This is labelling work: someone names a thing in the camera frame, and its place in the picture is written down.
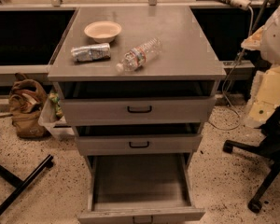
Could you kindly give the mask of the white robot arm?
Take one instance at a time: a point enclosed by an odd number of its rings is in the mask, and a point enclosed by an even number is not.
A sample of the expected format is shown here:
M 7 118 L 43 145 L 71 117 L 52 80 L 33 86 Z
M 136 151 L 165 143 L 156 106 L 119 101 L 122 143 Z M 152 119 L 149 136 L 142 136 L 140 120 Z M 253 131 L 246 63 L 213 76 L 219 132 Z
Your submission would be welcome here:
M 280 106 L 280 6 L 241 46 L 259 50 L 260 57 L 271 64 L 267 71 L 256 73 L 247 103 L 245 126 L 258 128 Z

